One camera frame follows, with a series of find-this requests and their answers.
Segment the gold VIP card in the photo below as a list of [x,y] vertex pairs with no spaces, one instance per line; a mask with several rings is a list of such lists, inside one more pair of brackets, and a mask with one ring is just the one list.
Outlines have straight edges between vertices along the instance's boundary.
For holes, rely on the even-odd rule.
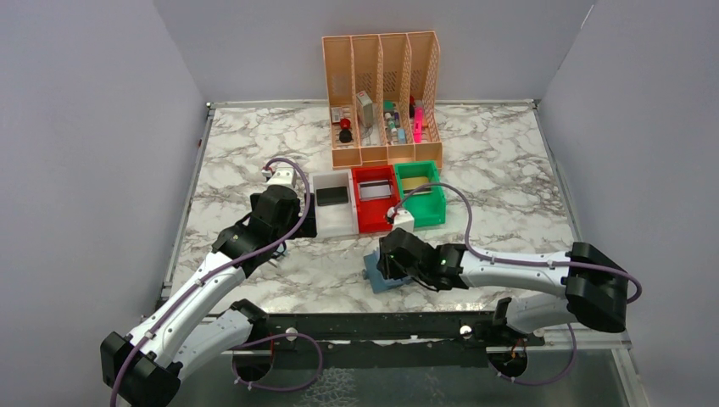
[[431,187],[425,187],[425,184],[430,182],[426,176],[407,177],[401,178],[400,180],[402,184],[402,193],[404,195],[407,195],[414,190],[417,190],[415,195],[428,194],[432,192]]

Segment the blue leather card holder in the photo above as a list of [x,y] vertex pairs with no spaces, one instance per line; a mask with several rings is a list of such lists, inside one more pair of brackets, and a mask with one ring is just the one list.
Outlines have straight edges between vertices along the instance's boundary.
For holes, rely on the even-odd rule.
[[364,258],[365,269],[363,270],[363,278],[368,280],[373,293],[384,293],[391,289],[402,287],[410,284],[413,280],[410,276],[402,277],[399,279],[387,279],[377,269],[379,262],[379,250],[374,250],[372,253],[367,254]]

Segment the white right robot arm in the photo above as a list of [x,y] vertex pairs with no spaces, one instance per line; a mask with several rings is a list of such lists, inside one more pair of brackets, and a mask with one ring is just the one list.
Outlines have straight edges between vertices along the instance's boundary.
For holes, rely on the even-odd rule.
[[626,329],[630,278],[589,243],[568,252],[478,252],[465,243],[433,247],[403,229],[379,240],[377,269],[386,279],[411,277],[434,291],[504,287],[531,291],[504,298],[489,322],[491,338],[509,345],[539,328],[578,322],[599,332]]

